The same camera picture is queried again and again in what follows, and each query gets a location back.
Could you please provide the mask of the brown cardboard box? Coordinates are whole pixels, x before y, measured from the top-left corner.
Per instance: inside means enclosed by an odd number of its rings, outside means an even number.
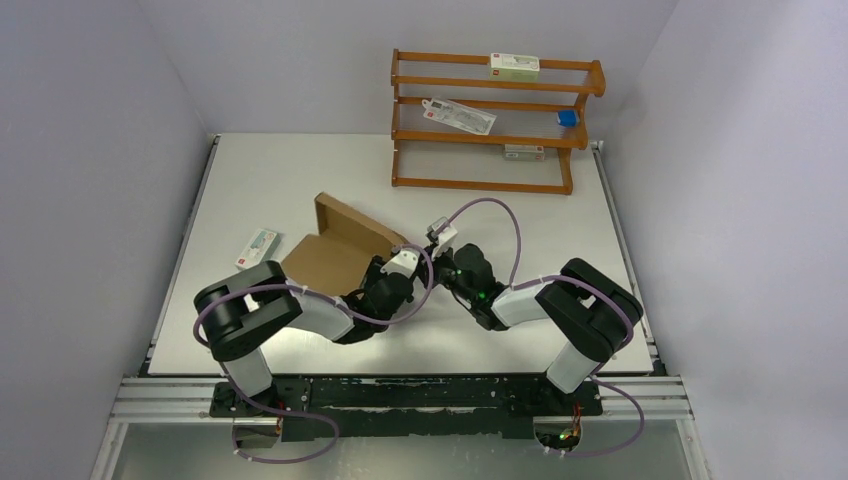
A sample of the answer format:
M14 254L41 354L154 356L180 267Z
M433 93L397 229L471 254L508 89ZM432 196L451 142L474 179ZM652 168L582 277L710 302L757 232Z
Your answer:
M388 259L407 239L388 226L332 197L314 199L318 232L308 234L282 260L287 278L330 296L360 287L373 257Z

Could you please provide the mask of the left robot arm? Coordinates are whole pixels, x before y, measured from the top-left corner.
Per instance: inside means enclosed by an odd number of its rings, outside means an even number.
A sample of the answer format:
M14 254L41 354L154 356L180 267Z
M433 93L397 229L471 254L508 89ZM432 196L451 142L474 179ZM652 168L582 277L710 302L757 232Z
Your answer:
M277 388L261 346L289 327L342 345L385 331L413 300L416 266L400 256L375 256L358 288L332 297L289 281L282 266L263 261L200 292L193 305L195 337L206 345L238 387L236 400L249 414L273 409Z

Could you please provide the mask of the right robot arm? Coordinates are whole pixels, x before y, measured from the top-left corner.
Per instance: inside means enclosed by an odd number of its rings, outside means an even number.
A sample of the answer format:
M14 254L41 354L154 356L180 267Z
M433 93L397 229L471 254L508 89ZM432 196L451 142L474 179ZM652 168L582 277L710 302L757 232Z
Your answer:
M644 315L631 292L581 258L555 275L508 286L496 279L482 250L466 244L436 257L432 272L420 261L416 277L448 290L487 331L541 320L556 326L565 344L539 389L542 406L553 414L576 403L578 387L630 343Z

